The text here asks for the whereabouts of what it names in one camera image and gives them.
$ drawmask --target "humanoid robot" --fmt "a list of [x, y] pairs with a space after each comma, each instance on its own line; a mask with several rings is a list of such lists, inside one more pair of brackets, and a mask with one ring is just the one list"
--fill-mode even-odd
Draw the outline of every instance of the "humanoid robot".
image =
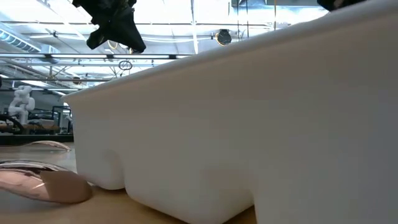
[[14, 92], [14, 99], [8, 107], [9, 116], [15, 116], [19, 114], [19, 122], [24, 125], [27, 124], [27, 117], [29, 111], [35, 108], [35, 100], [30, 97], [32, 87], [30, 86], [19, 86], [18, 90]]

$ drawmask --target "wooden table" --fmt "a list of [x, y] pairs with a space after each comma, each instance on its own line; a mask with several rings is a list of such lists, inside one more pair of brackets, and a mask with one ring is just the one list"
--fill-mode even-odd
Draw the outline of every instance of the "wooden table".
[[[75, 153], [41, 150], [37, 147], [0, 152], [0, 161], [28, 159], [50, 162], [76, 171]], [[127, 196], [124, 190], [108, 191], [94, 187], [94, 197], [76, 205], [39, 202], [0, 190], [0, 223], [7, 224], [174, 224], [180, 220], [143, 206]], [[250, 208], [229, 224], [254, 224]]]

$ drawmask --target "white plastic bin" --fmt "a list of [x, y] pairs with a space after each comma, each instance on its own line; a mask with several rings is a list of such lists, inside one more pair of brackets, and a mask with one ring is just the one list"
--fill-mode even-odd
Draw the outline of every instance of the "white plastic bin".
[[78, 173], [188, 223], [398, 223], [398, 1], [67, 95]]

